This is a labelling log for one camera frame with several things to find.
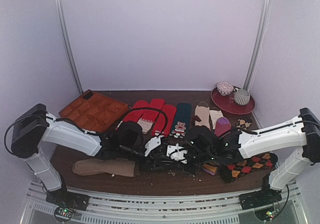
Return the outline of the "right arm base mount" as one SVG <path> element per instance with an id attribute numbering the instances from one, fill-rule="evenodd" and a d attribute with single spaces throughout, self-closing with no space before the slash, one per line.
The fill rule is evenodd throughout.
<path id="1" fill-rule="evenodd" d="M 242 210 L 254 209 L 255 217 L 260 221 L 271 221 L 277 215 L 282 200 L 281 191 L 261 189 L 250 193 L 241 194 L 239 202 Z"/>

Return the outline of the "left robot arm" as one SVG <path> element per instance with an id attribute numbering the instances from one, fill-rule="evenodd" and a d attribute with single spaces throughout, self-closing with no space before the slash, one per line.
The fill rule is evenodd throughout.
<path id="1" fill-rule="evenodd" d="M 56 118 L 46 109 L 46 105 L 36 104 L 13 122 L 4 134 L 6 141 L 8 133 L 12 133 L 11 143 L 4 146 L 9 154 L 29 166 L 61 206 L 69 205 L 72 195 L 66 190 L 62 175 L 43 154 L 41 142 L 64 146 L 100 160 L 116 159 L 122 151 L 147 156 L 147 148 L 144 151 L 134 148 L 137 140 L 144 141 L 142 128 L 137 123 L 123 122 L 114 134 L 108 135 L 83 129 L 68 118 Z"/>

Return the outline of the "black white striped sock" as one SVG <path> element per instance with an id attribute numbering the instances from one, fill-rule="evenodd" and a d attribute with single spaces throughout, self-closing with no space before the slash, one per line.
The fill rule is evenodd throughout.
<path id="1" fill-rule="evenodd" d="M 153 170 L 169 170 L 172 168 L 180 168 L 179 162 L 172 160 L 155 160 L 152 167 Z"/>

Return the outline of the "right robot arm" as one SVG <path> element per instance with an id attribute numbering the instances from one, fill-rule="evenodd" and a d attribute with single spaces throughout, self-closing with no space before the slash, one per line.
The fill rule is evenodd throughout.
<path id="1" fill-rule="evenodd" d="M 265 205 L 308 165 L 320 161 L 319 122 L 309 108 L 302 108 L 299 115 L 289 121 L 254 131 L 233 128 L 216 136 L 207 127 L 196 126 L 185 136 L 186 147 L 170 145 L 165 153 L 168 158 L 191 167 L 211 161 L 229 165 L 258 154 L 294 147 L 293 153 L 264 179 L 263 189 L 257 192 L 256 200 Z"/>

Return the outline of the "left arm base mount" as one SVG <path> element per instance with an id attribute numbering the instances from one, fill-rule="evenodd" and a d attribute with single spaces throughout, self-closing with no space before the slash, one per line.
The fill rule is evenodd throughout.
<path id="1" fill-rule="evenodd" d="M 55 204 L 54 218 L 62 223 L 70 221 L 77 210 L 86 211 L 89 196 L 85 194 L 70 192 L 64 189 L 56 191 L 46 190 L 46 201 Z"/>

